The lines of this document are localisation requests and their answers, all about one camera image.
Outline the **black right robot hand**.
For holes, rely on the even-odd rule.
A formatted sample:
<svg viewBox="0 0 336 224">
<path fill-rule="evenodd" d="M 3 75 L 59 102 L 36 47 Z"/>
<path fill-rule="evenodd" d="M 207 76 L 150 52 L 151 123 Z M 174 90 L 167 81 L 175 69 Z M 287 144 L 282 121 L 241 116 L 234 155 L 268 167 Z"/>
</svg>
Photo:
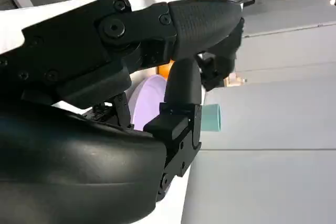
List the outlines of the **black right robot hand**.
<svg viewBox="0 0 336 224">
<path fill-rule="evenodd" d="M 228 0 L 97 0 L 1 54 L 1 223 L 133 223 L 201 149 L 195 57 L 242 18 Z"/>
</svg>

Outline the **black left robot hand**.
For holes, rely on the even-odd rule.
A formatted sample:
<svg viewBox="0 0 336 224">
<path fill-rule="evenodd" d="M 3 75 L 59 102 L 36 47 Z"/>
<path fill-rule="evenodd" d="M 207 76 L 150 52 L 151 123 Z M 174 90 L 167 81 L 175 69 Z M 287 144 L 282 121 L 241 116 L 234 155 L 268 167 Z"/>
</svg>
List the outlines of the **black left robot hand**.
<svg viewBox="0 0 336 224">
<path fill-rule="evenodd" d="M 208 49 L 204 54 L 196 56 L 201 69 L 201 82 L 206 91 L 222 86 L 224 79 L 235 69 L 236 52 L 241 46 L 245 20 L 240 19 L 233 31 L 221 42 Z"/>
</svg>

